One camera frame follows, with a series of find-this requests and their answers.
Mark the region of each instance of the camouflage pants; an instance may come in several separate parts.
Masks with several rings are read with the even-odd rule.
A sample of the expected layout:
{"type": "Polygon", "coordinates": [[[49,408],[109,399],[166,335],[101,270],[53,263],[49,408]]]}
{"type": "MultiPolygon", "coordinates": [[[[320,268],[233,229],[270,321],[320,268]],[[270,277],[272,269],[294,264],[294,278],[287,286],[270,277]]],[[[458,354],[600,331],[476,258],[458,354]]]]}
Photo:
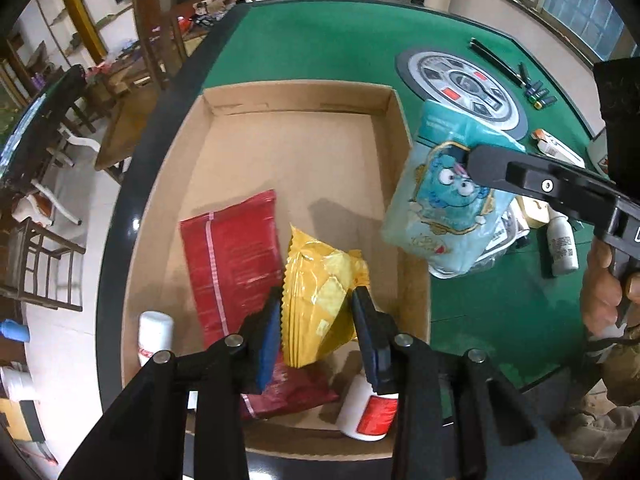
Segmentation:
{"type": "MultiPolygon", "coordinates": [[[[640,337],[640,327],[626,332],[640,337]]],[[[617,407],[605,415],[575,415],[558,438],[574,460],[609,463],[640,416],[640,344],[616,346],[602,364],[607,398],[617,407]]]]}

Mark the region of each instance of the white bottle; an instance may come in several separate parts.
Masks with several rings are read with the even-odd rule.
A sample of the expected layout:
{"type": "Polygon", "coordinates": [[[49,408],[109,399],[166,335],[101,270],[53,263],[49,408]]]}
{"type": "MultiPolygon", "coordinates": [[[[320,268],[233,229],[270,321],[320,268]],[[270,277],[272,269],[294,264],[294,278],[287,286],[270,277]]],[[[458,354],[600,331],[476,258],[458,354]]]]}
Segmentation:
{"type": "Polygon", "coordinates": [[[398,394],[378,395],[364,375],[353,378],[335,425],[358,440],[380,440],[389,431],[398,410],[398,394]]]}
{"type": "Polygon", "coordinates": [[[164,312],[147,310],[140,314],[138,328],[138,357],[144,366],[152,355],[161,350],[171,350],[174,338],[174,319],[164,312]]]}
{"type": "Polygon", "coordinates": [[[578,254],[575,250],[574,230],[568,217],[549,208],[549,225],[546,228],[546,241],[553,258],[551,272],[562,276],[578,269],[578,254]]]}

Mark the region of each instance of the white bucket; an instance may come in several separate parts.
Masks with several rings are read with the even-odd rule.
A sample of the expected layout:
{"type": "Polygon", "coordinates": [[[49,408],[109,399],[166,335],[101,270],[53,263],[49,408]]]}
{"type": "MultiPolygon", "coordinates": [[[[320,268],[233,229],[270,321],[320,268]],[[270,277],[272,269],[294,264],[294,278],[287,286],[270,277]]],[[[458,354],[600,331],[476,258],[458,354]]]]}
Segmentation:
{"type": "Polygon", "coordinates": [[[0,367],[0,381],[9,400],[36,400],[38,396],[28,372],[19,372],[9,366],[0,367]]]}

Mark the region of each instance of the green table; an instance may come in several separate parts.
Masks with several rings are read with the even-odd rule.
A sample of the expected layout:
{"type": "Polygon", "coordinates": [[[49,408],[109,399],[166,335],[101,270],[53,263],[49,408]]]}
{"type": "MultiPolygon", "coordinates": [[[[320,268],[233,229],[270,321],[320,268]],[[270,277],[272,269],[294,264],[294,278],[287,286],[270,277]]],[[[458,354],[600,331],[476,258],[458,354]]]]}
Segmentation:
{"type": "MultiPolygon", "coordinates": [[[[353,0],[253,6],[210,67],[204,87],[302,78],[390,85],[415,131],[422,100],[396,73],[395,56],[424,45],[486,69],[522,99],[529,131],[544,128],[584,155],[590,138],[587,126],[531,54],[482,25],[415,8],[353,0]],[[535,110],[522,90],[468,48],[471,37],[513,67],[525,61],[532,80],[541,80],[559,101],[535,110]]],[[[533,150],[528,137],[522,142],[533,150]]],[[[538,237],[546,243],[543,234],[538,237]]],[[[581,350],[578,292],[592,236],[588,226],[576,233],[580,271],[562,278],[543,275],[536,232],[530,246],[508,253],[487,272],[454,280],[434,278],[432,346],[456,354],[485,349],[518,387],[567,363],[581,350]]]]}

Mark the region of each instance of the cardboard box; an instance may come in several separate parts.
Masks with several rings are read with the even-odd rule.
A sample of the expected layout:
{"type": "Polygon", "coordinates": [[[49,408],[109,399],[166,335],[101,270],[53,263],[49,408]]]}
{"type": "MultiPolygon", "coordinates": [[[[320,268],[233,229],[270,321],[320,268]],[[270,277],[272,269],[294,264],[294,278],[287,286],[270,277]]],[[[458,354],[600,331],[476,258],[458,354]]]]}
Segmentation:
{"type": "MultiPolygon", "coordinates": [[[[380,237],[410,147],[398,96],[387,86],[297,80],[206,89],[167,153],[138,232],[124,304],[123,382],[140,368],[138,317],[145,310],[174,317],[176,354],[203,349],[178,222],[271,188],[283,258],[290,223],[336,248],[361,249],[379,308],[401,330],[428,340],[426,262],[380,237]]],[[[343,391],[362,366],[357,343],[326,363],[332,385],[343,391]]],[[[334,403],[251,422],[246,446],[314,460],[391,456],[391,434],[361,442],[337,431],[339,409],[334,403]]]]}

